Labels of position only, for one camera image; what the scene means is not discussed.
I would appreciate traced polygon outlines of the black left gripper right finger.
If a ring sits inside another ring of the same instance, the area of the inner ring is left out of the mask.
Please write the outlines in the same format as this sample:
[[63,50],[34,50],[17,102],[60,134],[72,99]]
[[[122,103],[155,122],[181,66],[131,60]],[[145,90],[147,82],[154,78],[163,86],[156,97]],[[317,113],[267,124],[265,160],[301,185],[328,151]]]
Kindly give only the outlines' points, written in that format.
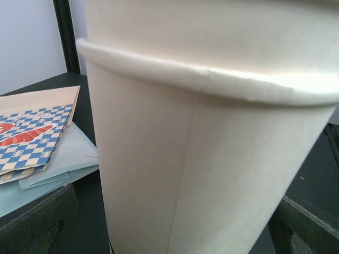
[[268,222],[276,253],[338,253],[338,218],[284,195]]

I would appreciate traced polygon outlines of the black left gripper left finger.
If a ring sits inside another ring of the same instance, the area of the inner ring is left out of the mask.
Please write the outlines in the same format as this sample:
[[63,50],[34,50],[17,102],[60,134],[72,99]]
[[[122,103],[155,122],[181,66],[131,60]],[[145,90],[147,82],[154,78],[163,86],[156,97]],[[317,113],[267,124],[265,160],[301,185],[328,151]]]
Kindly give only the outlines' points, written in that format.
[[61,253],[74,227],[78,201],[72,184],[1,217],[1,253]]

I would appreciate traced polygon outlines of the single white paper cup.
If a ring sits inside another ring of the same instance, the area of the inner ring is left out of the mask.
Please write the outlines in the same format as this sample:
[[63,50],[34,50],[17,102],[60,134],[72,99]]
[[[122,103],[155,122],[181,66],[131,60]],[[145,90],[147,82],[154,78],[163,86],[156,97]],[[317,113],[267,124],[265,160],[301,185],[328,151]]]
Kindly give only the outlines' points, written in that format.
[[338,104],[338,1],[87,1],[115,253],[248,253]]

